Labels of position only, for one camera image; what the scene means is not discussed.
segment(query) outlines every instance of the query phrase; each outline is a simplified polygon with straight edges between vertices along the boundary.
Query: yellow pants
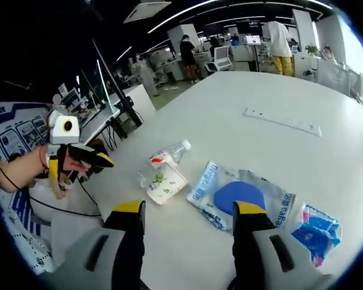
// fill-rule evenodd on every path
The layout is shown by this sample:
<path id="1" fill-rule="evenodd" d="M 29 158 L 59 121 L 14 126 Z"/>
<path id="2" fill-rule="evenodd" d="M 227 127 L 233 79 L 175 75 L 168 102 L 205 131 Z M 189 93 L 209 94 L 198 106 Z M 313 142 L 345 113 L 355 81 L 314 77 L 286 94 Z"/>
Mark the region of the yellow pants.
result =
<path id="1" fill-rule="evenodd" d="M 292 58 L 290 56 L 273 56 L 273 61 L 279 74 L 292 76 Z"/>

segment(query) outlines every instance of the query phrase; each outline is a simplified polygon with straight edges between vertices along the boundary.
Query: plastic water bottle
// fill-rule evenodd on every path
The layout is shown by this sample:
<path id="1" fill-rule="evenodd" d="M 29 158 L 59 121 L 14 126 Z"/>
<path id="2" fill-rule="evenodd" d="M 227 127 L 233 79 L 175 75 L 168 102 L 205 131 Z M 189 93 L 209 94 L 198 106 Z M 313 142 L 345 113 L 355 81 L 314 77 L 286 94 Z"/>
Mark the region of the plastic water bottle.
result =
<path id="1" fill-rule="evenodd" d="M 137 180 L 140 187 L 147 190 L 152 186 L 153 183 L 158 180 L 159 176 L 162 175 L 161 167 L 164 163 L 176 168 L 180 163 L 180 160 L 182 160 L 183 155 L 190 149 L 191 144 L 187 140 L 183 140 L 181 143 L 164 148 L 150 157 L 140 172 L 137 173 Z"/>

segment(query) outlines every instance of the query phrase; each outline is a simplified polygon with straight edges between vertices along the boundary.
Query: bottle cap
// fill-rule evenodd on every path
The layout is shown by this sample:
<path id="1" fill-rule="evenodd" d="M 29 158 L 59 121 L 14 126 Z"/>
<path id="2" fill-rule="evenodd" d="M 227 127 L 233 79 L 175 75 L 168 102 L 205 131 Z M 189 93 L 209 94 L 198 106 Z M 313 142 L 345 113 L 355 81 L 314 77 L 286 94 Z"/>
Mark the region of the bottle cap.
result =
<path id="1" fill-rule="evenodd" d="M 187 151 L 190 151 L 190 149 L 191 149 L 191 144 L 190 144 L 190 142 L 188 142 L 188 140 L 183 140 L 183 141 L 181 142 L 181 144 L 183 145 L 183 147 L 184 147 Z"/>

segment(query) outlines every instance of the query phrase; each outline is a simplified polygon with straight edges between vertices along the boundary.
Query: black ceiling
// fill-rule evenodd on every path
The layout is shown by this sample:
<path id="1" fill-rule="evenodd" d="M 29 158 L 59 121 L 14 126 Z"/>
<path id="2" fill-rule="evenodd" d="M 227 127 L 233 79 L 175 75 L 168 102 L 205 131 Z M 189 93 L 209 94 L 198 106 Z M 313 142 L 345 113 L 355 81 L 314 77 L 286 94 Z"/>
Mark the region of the black ceiling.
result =
<path id="1" fill-rule="evenodd" d="M 166 32 L 179 24 L 192 23 L 201 31 L 205 24 L 224 19 L 267 13 L 291 18 L 293 8 L 307 10 L 313 20 L 331 15 L 331 10 L 306 0 L 259 1 L 257 4 L 245 4 L 256 1 L 219 0 L 190 10 L 148 34 L 167 18 L 204 2 L 171 1 L 171 5 L 153 18 L 128 24 L 123 22 L 138 0 L 1 1 L 0 68 L 3 78 L 25 86 L 33 82 L 39 88 L 56 88 L 57 83 L 94 61 L 91 38 L 99 44 L 108 63 L 114 63 L 130 46 L 132 49 L 125 57 L 166 40 Z"/>

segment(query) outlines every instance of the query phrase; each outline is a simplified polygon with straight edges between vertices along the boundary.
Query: potted plant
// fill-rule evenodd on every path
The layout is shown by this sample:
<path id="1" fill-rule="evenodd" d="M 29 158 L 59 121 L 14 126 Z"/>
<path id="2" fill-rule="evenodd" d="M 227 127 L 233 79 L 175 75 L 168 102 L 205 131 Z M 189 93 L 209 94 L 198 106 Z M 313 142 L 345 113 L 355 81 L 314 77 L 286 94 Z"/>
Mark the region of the potted plant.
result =
<path id="1" fill-rule="evenodd" d="M 307 45 L 305 47 L 305 50 L 310 54 L 311 56 L 314 56 L 319 53 L 319 50 L 317 49 L 317 46 L 314 44 Z"/>

